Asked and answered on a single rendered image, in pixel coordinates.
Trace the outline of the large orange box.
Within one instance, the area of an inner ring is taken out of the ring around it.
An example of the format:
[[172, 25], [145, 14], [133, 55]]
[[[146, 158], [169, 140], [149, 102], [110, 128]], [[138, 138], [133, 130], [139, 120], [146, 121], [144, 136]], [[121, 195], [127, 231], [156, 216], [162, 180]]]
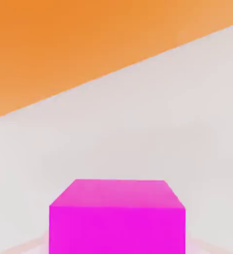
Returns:
[[0, 116], [233, 25], [233, 0], [0, 0]]

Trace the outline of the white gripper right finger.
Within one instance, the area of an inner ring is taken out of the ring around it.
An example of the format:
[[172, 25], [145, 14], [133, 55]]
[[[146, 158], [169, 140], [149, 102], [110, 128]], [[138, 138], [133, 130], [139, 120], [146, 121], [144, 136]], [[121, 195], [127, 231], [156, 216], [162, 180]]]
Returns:
[[186, 254], [218, 254], [218, 250], [202, 240], [187, 237]]

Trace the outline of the small magenta cube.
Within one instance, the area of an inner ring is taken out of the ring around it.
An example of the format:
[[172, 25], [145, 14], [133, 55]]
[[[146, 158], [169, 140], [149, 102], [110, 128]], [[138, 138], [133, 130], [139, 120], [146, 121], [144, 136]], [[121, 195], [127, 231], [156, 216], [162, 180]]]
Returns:
[[185, 254], [185, 223], [165, 181], [78, 179], [49, 207], [49, 254]]

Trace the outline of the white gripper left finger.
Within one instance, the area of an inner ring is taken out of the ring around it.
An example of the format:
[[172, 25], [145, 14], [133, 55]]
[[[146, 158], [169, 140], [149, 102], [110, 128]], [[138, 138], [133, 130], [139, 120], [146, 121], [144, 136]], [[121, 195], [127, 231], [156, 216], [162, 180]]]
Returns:
[[49, 254], [49, 233], [42, 237], [4, 250], [0, 254]]

